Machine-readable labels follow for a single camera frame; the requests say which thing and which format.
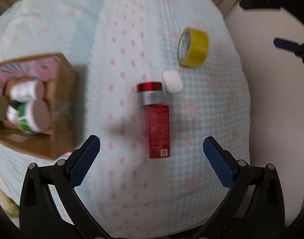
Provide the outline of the red and silver jar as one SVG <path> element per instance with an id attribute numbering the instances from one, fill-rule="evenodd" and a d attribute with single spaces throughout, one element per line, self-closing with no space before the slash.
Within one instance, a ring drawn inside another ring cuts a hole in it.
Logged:
<path id="1" fill-rule="evenodd" d="M 162 104 L 164 101 L 163 84 L 159 81 L 139 83 L 136 92 L 141 106 Z"/>

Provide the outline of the open cardboard box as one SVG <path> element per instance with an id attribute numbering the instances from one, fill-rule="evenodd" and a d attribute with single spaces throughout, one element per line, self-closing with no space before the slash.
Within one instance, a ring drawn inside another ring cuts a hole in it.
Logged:
<path id="1" fill-rule="evenodd" d="M 74 116 L 78 74 L 60 53 L 19 57 L 0 62 L 0 94 L 10 97 L 11 87 L 33 79 L 45 85 L 45 102 L 50 111 L 50 128 L 26 134 L 8 120 L 0 121 L 0 143 L 20 153 L 56 159 L 73 150 Z"/>

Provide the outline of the red rectangular carton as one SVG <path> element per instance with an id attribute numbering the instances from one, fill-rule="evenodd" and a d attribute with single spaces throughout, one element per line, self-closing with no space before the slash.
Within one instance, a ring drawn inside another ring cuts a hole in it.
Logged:
<path id="1" fill-rule="evenodd" d="M 170 112 L 164 104 L 145 108 L 148 153 L 150 159 L 170 157 Z"/>

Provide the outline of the small white black jar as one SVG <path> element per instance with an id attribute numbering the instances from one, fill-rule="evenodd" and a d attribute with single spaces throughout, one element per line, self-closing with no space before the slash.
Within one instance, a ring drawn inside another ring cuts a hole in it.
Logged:
<path id="1" fill-rule="evenodd" d="M 20 107 L 21 103 L 18 101 L 12 101 L 7 108 L 6 118 L 13 124 L 17 124 L 18 119 L 18 108 Z"/>

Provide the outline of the yellow tape roll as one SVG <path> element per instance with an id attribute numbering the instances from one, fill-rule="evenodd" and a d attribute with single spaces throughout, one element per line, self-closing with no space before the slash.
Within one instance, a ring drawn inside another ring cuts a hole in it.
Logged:
<path id="1" fill-rule="evenodd" d="M 206 32 L 186 27 L 178 43 L 178 64 L 187 68 L 201 67 L 208 56 L 209 47 Z"/>

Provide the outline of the white earbuds case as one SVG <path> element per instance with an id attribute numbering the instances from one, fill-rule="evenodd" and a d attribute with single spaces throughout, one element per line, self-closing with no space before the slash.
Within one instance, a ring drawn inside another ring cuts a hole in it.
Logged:
<path id="1" fill-rule="evenodd" d="M 182 92 L 183 84 L 178 71 L 164 71 L 161 77 L 163 86 L 168 94 L 175 95 Z"/>

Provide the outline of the green striped white jar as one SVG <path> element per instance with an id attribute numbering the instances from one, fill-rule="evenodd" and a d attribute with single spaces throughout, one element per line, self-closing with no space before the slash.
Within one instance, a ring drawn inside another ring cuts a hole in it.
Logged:
<path id="1" fill-rule="evenodd" d="M 17 125 L 27 134 L 42 133 L 51 125 L 47 104 L 41 99 L 27 101 L 18 107 Z"/>

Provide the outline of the pale green cream jar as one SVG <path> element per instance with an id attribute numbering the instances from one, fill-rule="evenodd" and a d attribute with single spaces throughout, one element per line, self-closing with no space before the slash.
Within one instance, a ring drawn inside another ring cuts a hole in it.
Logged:
<path id="1" fill-rule="evenodd" d="M 8 105 L 7 98 L 5 96 L 0 96 L 0 121 L 5 120 Z"/>

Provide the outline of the white pill bottle green label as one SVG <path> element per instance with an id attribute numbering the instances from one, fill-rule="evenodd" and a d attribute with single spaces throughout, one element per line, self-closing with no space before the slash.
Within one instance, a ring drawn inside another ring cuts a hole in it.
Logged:
<path id="1" fill-rule="evenodd" d="M 36 79 L 15 84 L 10 89 L 10 98 L 20 103 L 33 99 L 43 99 L 44 95 L 45 85 Z"/>

